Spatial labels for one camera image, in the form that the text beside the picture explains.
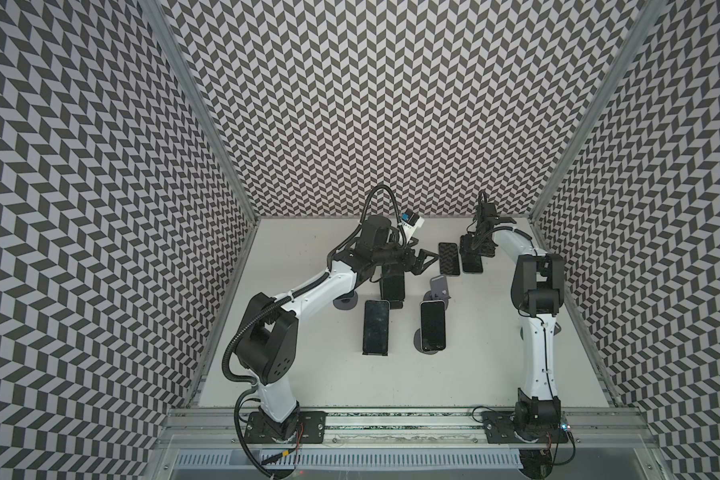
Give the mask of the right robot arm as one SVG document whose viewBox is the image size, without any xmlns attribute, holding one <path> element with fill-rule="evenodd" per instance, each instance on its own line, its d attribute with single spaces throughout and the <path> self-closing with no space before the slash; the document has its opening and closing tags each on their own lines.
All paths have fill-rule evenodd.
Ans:
<svg viewBox="0 0 720 480">
<path fill-rule="evenodd" d="M 515 264 L 510 301 L 518 313 L 524 353 L 524 383 L 512 415 L 514 436 L 533 443 L 556 436 L 562 426 L 562 406 L 554 374 L 554 336 L 564 303 L 564 260 L 534 244 L 516 220 L 498 213 L 482 192 L 461 251 L 490 256 L 502 250 Z"/>
</svg>

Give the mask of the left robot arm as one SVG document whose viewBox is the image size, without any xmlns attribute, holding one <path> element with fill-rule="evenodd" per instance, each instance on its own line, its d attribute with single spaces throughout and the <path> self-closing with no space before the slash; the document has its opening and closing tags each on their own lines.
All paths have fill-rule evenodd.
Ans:
<svg viewBox="0 0 720 480">
<path fill-rule="evenodd" d="M 227 380 L 252 386 L 260 400 L 257 413 L 270 436 L 286 440 L 298 429 L 300 405 L 287 373 L 296 357 L 299 322 L 353 297 L 379 268 L 424 273 L 438 259 L 431 251 L 415 249 L 415 233 L 424 223 L 410 209 L 397 213 L 394 220 L 365 214 L 329 251 L 321 273 L 277 296 L 258 293 L 251 298 L 224 350 L 221 370 Z"/>
</svg>

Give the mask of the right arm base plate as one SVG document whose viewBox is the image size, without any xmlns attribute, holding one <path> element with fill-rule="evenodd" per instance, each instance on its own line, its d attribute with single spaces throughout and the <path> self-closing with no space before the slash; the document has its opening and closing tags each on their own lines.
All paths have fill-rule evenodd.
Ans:
<svg viewBox="0 0 720 480">
<path fill-rule="evenodd" d="M 570 442 L 568 431 L 556 425 L 531 424 L 521 433 L 517 433 L 513 413 L 483 410 L 479 415 L 486 439 L 490 444 L 555 446 Z"/>
</svg>

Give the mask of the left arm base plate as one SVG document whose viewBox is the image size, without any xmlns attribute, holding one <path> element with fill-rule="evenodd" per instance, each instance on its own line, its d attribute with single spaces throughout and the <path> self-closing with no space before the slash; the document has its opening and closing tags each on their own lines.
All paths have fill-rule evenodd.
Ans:
<svg viewBox="0 0 720 480">
<path fill-rule="evenodd" d="M 321 444 L 327 413 L 294 410 L 283 422 L 276 422 L 262 409 L 251 412 L 243 429 L 244 439 L 254 444 Z"/>
</svg>

